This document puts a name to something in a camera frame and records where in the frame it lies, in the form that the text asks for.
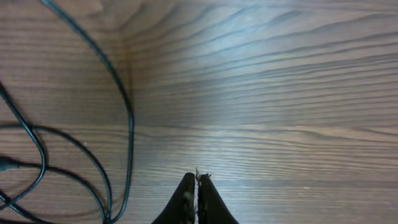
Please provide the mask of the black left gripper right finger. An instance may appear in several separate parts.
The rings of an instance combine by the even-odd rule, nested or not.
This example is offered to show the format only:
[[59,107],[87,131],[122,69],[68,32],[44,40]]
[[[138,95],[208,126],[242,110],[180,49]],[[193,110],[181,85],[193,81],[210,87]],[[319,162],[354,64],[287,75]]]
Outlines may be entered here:
[[210,175],[201,175],[198,182],[198,223],[238,224],[212,183]]

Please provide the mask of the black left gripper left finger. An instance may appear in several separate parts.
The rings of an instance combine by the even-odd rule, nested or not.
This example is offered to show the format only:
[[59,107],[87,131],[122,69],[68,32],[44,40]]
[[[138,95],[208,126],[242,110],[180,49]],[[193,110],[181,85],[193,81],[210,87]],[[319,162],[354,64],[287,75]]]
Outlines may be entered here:
[[193,224],[195,175],[187,172],[169,202],[152,224]]

